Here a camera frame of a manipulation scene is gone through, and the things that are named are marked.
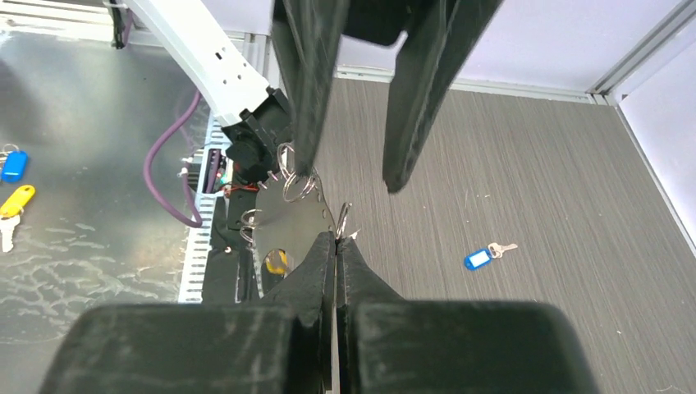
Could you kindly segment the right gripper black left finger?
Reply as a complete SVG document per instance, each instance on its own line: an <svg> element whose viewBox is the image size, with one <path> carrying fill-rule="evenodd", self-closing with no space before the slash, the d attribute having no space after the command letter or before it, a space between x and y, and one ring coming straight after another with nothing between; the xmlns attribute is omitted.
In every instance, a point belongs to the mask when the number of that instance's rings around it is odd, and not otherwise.
<svg viewBox="0 0 696 394"><path fill-rule="evenodd" d="M324 393L332 389L332 271L320 233L267 295L229 305L103 305L65 336L42 393Z"/></svg>

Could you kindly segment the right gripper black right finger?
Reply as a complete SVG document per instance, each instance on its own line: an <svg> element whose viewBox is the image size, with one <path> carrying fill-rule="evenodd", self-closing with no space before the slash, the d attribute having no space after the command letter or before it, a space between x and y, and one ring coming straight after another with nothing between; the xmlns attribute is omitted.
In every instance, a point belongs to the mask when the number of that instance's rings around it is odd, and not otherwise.
<svg viewBox="0 0 696 394"><path fill-rule="evenodd" d="M519 300L407 300L337 244L343 393L596 393L569 319Z"/></svg>

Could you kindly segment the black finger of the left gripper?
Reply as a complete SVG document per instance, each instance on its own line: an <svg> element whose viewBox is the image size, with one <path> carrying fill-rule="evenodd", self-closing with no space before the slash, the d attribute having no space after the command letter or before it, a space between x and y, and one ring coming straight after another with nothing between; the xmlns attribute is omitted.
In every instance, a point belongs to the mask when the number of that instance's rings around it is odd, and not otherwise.
<svg viewBox="0 0 696 394"><path fill-rule="evenodd" d="M382 161L388 193L409 181L446 92L500 6L423 1L412 11L389 87Z"/></svg>
<svg viewBox="0 0 696 394"><path fill-rule="evenodd" d="M348 1L275 1L272 41L286 87L293 125L295 171L308 176L314 167Z"/></svg>

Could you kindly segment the blue capped key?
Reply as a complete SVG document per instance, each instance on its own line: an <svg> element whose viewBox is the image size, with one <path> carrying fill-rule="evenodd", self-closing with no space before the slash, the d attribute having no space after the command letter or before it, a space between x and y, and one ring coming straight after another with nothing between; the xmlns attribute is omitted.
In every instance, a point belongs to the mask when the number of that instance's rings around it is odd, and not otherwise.
<svg viewBox="0 0 696 394"><path fill-rule="evenodd" d="M477 270L491 263L494 259L499 259L505 252L515 250L519 246L515 243L501 245L491 243L486 248L477 250L464 258L464 267L470 271Z"/></svg>

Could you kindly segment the metal keyring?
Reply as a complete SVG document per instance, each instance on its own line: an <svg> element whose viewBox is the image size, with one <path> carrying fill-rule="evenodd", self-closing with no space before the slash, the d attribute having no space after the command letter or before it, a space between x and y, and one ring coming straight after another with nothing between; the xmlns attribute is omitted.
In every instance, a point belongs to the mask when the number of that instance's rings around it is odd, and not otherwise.
<svg viewBox="0 0 696 394"><path fill-rule="evenodd" d="M351 208L352 208L352 203L350 203L350 202L345 202L341 206L341 211L339 213L338 222L337 222L337 233L336 233L336 237L338 240L345 237L347 219L348 219L349 212L350 212Z"/></svg>

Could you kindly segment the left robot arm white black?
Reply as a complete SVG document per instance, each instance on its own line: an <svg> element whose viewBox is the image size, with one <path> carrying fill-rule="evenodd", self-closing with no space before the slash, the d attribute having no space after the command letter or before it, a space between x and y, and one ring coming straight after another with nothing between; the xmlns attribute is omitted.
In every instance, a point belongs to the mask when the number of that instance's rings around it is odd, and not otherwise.
<svg viewBox="0 0 696 394"><path fill-rule="evenodd" d="M295 173L309 176L323 136L341 40L400 44L389 87L382 179L409 181L446 92L496 15L498 1L277 1L271 37L284 88L256 71L200 1L129 1L195 83L231 141L241 180L279 170L292 143Z"/></svg>

